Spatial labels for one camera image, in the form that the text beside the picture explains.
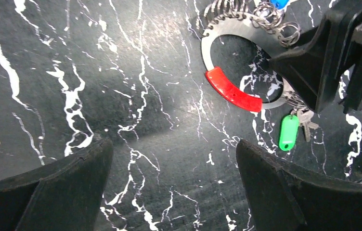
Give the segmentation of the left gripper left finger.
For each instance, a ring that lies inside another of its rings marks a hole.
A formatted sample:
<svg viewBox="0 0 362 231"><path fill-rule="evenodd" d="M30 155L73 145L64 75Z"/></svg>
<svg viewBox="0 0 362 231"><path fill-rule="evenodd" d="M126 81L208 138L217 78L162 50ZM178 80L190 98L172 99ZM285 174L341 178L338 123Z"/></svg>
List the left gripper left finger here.
<svg viewBox="0 0 362 231"><path fill-rule="evenodd" d="M0 181L0 231L91 231L113 160L110 139Z"/></svg>

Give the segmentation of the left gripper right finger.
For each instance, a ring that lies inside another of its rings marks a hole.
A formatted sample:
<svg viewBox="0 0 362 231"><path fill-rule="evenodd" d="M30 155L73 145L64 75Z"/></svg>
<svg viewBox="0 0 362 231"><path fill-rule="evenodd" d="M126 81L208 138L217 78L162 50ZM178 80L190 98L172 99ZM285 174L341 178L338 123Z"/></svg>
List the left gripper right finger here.
<svg viewBox="0 0 362 231"><path fill-rule="evenodd" d="M241 140L236 159L258 231L362 231L362 183L320 174Z"/></svg>

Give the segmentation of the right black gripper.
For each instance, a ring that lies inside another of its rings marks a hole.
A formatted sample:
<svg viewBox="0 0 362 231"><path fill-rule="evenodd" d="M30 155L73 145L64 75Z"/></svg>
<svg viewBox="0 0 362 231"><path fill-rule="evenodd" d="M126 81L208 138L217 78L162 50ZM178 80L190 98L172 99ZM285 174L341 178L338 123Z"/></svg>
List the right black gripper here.
<svg viewBox="0 0 362 231"><path fill-rule="evenodd" d="M340 76L351 69L343 112L362 110L362 0L338 1L269 64L317 113L333 101Z"/></svg>

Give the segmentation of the silver key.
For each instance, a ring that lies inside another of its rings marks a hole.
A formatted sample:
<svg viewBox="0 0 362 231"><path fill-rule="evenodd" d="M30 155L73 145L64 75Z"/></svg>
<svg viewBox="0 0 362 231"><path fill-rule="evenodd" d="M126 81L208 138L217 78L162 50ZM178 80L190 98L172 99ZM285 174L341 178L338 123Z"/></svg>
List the silver key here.
<svg viewBox="0 0 362 231"><path fill-rule="evenodd" d="M311 129L318 129L319 125L312 122L311 119L314 117L315 113L312 110L298 110L297 116L299 118L299 125L303 127L304 138L306 142L311 141Z"/></svg>

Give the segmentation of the metal keyring red grip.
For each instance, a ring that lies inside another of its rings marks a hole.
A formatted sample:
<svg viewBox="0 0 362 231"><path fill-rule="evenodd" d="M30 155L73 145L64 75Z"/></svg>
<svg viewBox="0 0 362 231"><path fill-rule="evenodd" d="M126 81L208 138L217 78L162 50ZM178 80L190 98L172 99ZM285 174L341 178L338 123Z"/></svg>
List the metal keyring red grip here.
<svg viewBox="0 0 362 231"><path fill-rule="evenodd" d="M216 0L196 25L206 78L225 100L251 112L304 105L285 78L266 68L300 38L299 24L287 21L284 9L268 0Z"/></svg>

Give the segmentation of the green key tag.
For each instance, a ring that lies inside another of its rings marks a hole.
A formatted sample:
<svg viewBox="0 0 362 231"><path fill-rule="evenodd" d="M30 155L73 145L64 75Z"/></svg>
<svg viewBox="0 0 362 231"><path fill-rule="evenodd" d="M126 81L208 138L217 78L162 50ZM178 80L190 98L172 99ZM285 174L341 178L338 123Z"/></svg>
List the green key tag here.
<svg viewBox="0 0 362 231"><path fill-rule="evenodd" d="M290 151L296 144L299 127L299 118L296 115L287 115L282 119L279 148L282 151Z"/></svg>

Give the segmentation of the blue key tag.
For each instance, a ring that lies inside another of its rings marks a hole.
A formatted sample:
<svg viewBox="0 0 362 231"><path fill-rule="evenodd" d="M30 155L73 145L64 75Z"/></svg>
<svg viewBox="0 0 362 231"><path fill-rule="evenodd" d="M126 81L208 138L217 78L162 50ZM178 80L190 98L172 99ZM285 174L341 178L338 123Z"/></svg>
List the blue key tag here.
<svg viewBox="0 0 362 231"><path fill-rule="evenodd" d="M284 9L289 0L269 0L269 2L278 10Z"/></svg>

